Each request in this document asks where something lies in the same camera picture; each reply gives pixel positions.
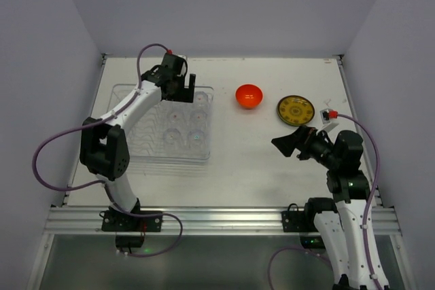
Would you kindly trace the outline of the olive yellow plate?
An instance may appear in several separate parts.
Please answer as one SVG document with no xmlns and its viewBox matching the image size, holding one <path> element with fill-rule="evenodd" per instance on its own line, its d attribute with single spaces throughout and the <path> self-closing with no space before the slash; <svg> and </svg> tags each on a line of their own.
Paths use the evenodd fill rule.
<svg viewBox="0 0 435 290">
<path fill-rule="evenodd" d="M 314 118 L 315 108 L 308 99 L 289 95 L 277 103 L 277 115 L 285 124 L 298 127 L 308 124 Z"/>
</svg>

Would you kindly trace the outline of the orange plastic bowl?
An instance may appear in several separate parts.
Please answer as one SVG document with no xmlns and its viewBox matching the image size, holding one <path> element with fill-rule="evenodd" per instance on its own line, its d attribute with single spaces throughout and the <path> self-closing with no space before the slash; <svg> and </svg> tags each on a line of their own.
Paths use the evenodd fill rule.
<svg viewBox="0 0 435 290">
<path fill-rule="evenodd" d="M 235 98 L 242 108 L 255 109 L 263 100 L 263 92 L 254 84 L 243 84 L 237 88 Z"/>
</svg>

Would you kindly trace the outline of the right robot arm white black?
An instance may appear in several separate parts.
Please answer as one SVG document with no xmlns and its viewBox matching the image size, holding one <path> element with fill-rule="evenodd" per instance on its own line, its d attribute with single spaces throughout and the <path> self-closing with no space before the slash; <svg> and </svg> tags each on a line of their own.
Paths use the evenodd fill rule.
<svg viewBox="0 0 435 290">
<path fill-rule="evenodd" d="M 285 156 L 298 150 L 300 161 L 314 159 L 326 168 L 331 198 L 310 198 L 307 223 L 319 233 L 334 273 L 334 289 L 389 289 L 372 226 L 372 195 L 360 170 L 362 137 L 351 130 L 332 142 L 323 130 L 300 126 L 271 143 Z"/>
</svg>

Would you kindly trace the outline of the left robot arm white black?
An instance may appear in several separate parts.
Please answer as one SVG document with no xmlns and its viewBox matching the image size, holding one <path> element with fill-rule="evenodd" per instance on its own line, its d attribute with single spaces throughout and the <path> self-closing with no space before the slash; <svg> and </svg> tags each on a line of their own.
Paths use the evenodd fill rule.
<svg viewBox="0 0 435 290">
<path fill-rule="evenodd" d="M 103 183 L 112 207 L 132 214 L 138 203 L 126 175 L 130 162 L 127 136 L 134 125 L 162 101 L 192 103 L 196 76 L 188 75 L 187 60 L 166 53 L 159 65 L 142 73 L 132 91 L 98 119 L 82 127 L 80 162 Z"/>
</svg>

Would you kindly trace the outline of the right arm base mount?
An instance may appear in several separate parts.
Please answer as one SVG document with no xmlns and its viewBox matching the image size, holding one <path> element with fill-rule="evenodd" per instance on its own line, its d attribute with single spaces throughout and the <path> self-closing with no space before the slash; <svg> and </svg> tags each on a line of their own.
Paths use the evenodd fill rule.
<svg viewBox="0 0 435 290">
<path fill-rule="evenodd" d="M 325 250 L 326 246 L 322 237 L 312 221 L 296 203 L 291 203 L 281 211 L 281 225 L 284 233 L 299 235 L 300 245 L 308 250 Z"/>
</svg>

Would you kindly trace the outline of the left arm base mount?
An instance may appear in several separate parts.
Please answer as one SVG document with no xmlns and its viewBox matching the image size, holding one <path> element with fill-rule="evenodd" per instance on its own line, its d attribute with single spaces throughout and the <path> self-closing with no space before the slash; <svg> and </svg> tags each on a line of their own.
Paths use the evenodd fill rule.
<svg viewBox="0 0 435 290">
<path fill-rule="evenodd" d="M 101 211 L 101 230 L 103 232 L 115 232 L 115 246 L 119 251 L 132 253 L 133 249 L 139 249 L 145 242 L 147 232 L 160 232 L 162 217 L 133 217 L 112 208 Z"/>
</svg>

